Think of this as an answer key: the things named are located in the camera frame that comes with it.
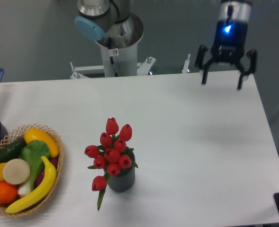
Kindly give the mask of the blue black Robotiq gripper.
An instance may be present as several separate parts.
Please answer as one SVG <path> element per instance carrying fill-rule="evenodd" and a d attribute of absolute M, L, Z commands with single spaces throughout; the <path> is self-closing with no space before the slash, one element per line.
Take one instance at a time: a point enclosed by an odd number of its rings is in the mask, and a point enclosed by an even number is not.
<path fill-rule="evenodd" d="M 256 72 L 257 56 L 256 49 L 246 52 L 250 59 L 250 66 L 245 69 L 240 59 L 244 56 L 244 44 L 248 30 L 248 23 L 252 9 L 250 0 L 222 0 L 220 3 L 218 22 L 213 45 L 211 47 L 212 57 L 203 64 L 208 48 L 200 45 L 195 60 L 195 67 L 203 71 L 202 85 L 207 83 L 207 68 L 212 63 L 229 63 L 235 65 L 240 71 L 237 89 L 242 88 L 245 77 Z"/>

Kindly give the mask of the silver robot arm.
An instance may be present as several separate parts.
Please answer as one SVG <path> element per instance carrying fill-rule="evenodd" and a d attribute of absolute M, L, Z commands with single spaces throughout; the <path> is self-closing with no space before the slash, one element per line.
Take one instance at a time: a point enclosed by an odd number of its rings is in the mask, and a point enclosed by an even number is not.
<path fill-rule="evenodd" d="M 77 9 L 75 27 L 99 45 L 106 77 L 151 74 L 155 58 L 148 57 L 143 63 L 137 61 L 137 45 L 144 28 L 141 19 L 130 12 L 129 1 L 80 0 Z M 195 60 L 195 67 L 203 71 L 203 85 L 213 63 L 227 63 L 239 70 L 238 89 L 250 74 L 255 73 L 257 51 L 244 50 L 251 9 L 251 0 L 220 2 L 213 45 L 211 48 L 201 45 Z"/>

